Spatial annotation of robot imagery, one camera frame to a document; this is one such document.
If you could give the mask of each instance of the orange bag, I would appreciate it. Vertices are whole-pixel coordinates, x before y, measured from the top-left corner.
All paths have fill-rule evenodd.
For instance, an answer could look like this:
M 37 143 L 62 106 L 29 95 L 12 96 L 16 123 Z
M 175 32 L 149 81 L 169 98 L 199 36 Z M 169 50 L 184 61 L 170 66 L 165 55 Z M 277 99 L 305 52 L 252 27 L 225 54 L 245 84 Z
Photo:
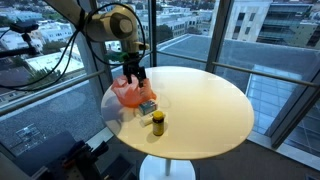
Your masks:
M 122 75 L 113 81 L 111 90 L 116 94 L 119 102 L 126 107 L 137 108 L 139 104 L 150 99 L 156 99 L 148 78 L 143 80 L 143 87 L 139 87 L 137 77 L 131 76 L 132 83 L 129 84 L 126 76 Z

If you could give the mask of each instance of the jar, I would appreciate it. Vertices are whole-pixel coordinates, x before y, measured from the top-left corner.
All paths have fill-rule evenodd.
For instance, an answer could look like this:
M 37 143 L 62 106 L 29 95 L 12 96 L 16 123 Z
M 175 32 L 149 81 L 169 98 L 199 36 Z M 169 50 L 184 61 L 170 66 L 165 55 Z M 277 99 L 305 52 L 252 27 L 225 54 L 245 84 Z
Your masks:
M 164 114 L 162 111 L 155 111 L 152 115 L 153 134 L 161 136 L 164 132 Z

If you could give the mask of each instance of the round table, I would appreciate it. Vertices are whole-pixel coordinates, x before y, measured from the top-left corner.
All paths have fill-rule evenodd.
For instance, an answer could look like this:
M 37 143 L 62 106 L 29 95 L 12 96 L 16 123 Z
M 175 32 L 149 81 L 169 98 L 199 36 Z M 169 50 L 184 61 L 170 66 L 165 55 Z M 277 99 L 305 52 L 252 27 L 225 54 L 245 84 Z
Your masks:
M 140 179 L 195 179 L 190 160 L 225 153 L 251 132 L 251 103 L 227 80 L 175 66 L 147 68 L 146 74 L 158 109 L 166 114 L 162 136 L 153 135 L 152 124 L 141 125 L 139 110 L 123 107 L 110 88 L 101 102 L 104 121 L 115 136 L 149 154 Z

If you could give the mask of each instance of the small box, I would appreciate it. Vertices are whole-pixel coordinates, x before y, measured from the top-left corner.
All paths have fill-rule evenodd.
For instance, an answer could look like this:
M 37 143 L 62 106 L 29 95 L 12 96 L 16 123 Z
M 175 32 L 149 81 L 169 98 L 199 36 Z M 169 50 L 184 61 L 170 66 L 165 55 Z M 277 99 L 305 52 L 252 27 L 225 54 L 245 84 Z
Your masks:
M 149 113 L 157 110 L 157 108 L 158 108 L 158 105 L 152 100 L 148 100 L 148 101 L 141 103 L 139 105 L 139 110 L 142 115 L 149 114 Z

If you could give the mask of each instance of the white pedestal base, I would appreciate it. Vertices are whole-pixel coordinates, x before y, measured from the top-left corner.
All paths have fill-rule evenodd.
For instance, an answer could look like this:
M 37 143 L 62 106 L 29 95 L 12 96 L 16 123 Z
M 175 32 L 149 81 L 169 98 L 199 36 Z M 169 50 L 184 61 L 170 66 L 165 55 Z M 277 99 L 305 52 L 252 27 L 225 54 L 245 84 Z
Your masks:
M 140 180 L 195 180 L 196 175 L 190 161 L 171 160 L 169 176 L 166 176 L 166 159 L 148 155 L 140 168 Z

